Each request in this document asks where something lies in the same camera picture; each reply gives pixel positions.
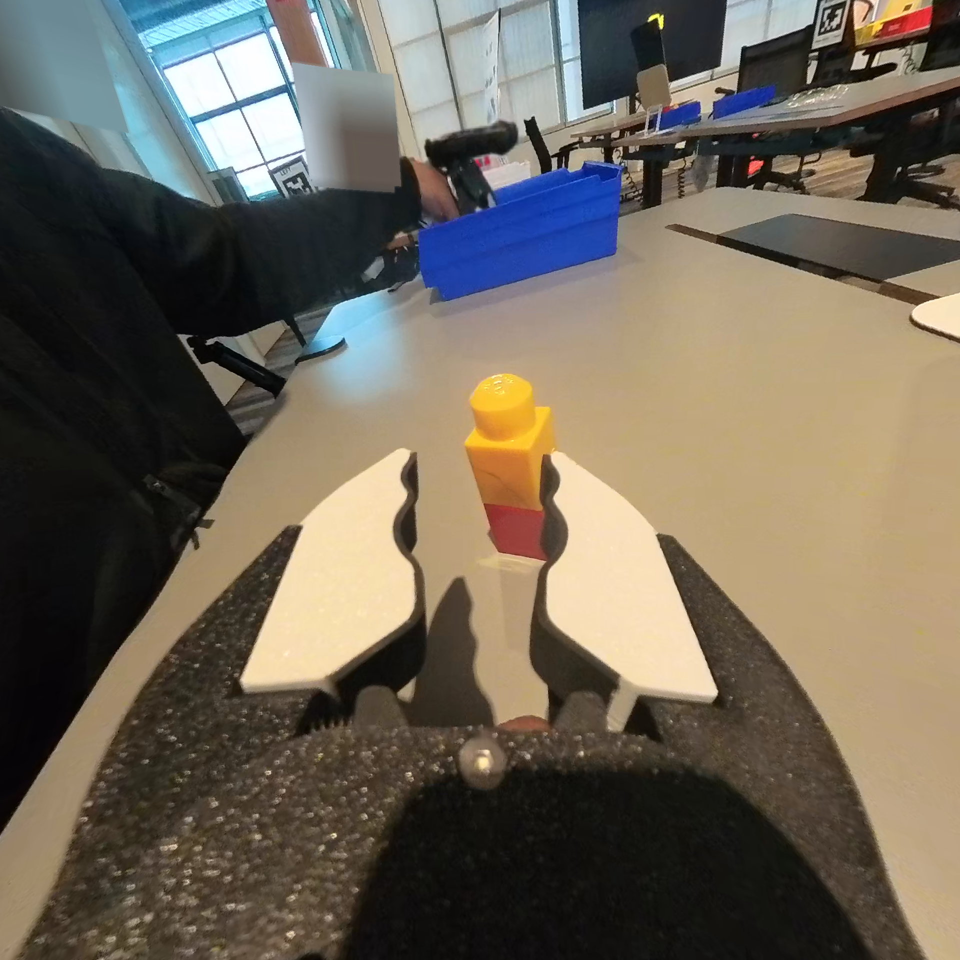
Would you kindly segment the black office chair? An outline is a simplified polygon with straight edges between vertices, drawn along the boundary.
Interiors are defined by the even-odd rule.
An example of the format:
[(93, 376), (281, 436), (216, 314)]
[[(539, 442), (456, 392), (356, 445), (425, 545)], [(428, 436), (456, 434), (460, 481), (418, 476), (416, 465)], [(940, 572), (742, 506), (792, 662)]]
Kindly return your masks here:
[(814, 26), (741, 48), (737, 93), (774, 87), (776, 97), (799, 92), (808, 81)]
[(570, 158), (579, 146), (577, 142), (564, 144), (558, 150), (551, 152), (535, 116), (525, 119), (523, 126), (526, 137), (534, 150), (540, 175), (560, 170), (570, 170)]

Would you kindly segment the blue plastic bin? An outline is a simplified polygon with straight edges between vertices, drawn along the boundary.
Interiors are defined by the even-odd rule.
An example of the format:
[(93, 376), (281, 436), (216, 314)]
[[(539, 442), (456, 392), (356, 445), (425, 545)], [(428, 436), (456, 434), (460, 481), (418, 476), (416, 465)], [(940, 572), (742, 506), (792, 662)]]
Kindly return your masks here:
[(446, 302), (613, 256), (623, 170), (587, 161), (494, 192), (495, 205), (418, 233), (424, 286)]

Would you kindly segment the red and yellow bin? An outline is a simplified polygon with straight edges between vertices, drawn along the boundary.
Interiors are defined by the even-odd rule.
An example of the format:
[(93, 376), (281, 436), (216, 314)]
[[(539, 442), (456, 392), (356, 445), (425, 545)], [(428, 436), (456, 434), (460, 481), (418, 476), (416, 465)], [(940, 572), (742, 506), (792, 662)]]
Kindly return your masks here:
[(922, 33), (930, 28), (930, 1), (876, 2), (875, 11), (854, 31), (855, 45), (888, 42)]

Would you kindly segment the white printed board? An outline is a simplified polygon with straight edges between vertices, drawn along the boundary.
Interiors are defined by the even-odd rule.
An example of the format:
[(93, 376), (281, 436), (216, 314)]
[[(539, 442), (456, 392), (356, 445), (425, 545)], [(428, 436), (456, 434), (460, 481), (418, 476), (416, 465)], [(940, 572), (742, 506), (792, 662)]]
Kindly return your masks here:
[(501, 10), (497, 8), (481, 28), (484, 125), (492, 126), (500, 119), (499, 105), (499, 40)]

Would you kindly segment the black desk mat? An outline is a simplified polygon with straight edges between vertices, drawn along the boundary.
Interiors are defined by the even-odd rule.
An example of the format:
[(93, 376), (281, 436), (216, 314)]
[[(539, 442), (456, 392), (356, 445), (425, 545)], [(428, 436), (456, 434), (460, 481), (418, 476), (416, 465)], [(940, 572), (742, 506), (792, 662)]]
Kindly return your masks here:
[(781, 214), (717, 235), (742, 253), (804, 262), (872, 282), (957, 263), (959, 241), (806, 214)]

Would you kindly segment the yellow mega block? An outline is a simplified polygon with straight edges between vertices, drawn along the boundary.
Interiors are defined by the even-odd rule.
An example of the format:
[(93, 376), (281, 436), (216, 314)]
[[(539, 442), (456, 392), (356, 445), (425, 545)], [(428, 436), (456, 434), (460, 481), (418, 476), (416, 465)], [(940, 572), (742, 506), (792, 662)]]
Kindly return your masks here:
[(512, 373), (482, 380), (469, 398), (473, 428), (466, 456), (487, 506), (542, 510), (542, 466), (557, 449), (553, 411), (532, 384)]

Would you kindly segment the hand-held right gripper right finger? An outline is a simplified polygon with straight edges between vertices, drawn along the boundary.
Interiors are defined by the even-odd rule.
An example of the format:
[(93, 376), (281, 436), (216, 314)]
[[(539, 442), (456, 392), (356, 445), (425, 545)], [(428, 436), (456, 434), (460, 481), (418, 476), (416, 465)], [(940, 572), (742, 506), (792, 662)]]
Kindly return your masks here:
[(650, 521), (569, 455), (543, 459), (531, 662), (562, 700), (595, 694), (624, 732), (641, 701), (712, 705), (719, 690)]

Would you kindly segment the black monitor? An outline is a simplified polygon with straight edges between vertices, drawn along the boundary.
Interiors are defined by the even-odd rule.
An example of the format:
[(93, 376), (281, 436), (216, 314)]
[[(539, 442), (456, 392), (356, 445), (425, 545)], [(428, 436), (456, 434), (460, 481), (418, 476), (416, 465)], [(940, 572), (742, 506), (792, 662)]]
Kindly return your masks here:
[(582, 105), (601, 107), (637, 93), (638, 66), (631, 31), (660, 15), (671, 81), (719, 66), (726, 1), (579, 1)]

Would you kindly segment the white desk mat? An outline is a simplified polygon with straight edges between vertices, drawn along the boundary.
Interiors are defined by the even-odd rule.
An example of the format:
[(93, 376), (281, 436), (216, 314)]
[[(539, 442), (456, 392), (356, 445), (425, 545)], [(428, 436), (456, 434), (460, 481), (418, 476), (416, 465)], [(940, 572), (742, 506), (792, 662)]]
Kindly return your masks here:
[(909, 321), (919, 330), (959, 344), (960, 294), (930, 299), (913, 307)]

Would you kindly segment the background office desk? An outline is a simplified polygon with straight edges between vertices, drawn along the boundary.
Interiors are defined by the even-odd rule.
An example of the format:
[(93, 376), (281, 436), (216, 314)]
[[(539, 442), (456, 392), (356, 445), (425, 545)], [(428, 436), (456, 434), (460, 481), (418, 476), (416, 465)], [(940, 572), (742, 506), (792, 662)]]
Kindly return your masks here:
[(750, 159), (848, 149), (860, 132), (871, 128), (877, 141), (862, 199), (894, 204), (896, 175), (908, 163), (911, 119), (954, 102), (958, 90), (958, 67), (884, 76), (814, 91), (806, 106), (783, 102), (701, 122), (685, 137), (695, 142), (699, 156), (718, 158), (717, 186), (741, 187)]
[(621, 162), (640, 162), (642, 209), (658, 207), (663, 201), (664, 174), (669, 164), (685, 160), (695, 153), (701, 121), (651, 135), (644, 133), (642, 109), (606, 126), (594, 126), (573, 135), (577, 150), (598, 150), (604, 162), (611, 164), (618, 154)]

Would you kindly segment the red mega block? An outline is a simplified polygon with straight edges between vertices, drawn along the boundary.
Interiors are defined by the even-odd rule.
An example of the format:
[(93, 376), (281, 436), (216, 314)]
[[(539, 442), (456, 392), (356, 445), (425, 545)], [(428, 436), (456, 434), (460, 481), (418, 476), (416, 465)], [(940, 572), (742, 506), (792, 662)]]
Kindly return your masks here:
[(542, 544), (543, 510), (485, 503), (488, 533), (496, 550), (507, 556), (546, 561)]

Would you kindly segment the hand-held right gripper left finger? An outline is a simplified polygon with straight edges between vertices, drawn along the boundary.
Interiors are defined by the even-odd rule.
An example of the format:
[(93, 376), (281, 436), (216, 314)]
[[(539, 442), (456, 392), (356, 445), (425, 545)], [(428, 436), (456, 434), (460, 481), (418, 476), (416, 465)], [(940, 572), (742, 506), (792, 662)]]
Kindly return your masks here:
[(301, 522), (239, 678), (246, 694), (336, 686), (422, 626), (416, 452), (398, 448)]

